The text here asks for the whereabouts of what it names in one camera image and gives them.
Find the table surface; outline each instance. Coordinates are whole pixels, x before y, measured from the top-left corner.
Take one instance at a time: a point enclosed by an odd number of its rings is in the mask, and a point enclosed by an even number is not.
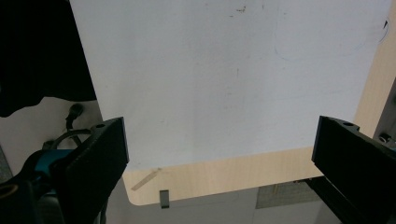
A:
[[[379,119],[390,86],[368,75],[389,3],[73,1],[103,118],[125,118],[130,201],[320,175],[319,115]]]

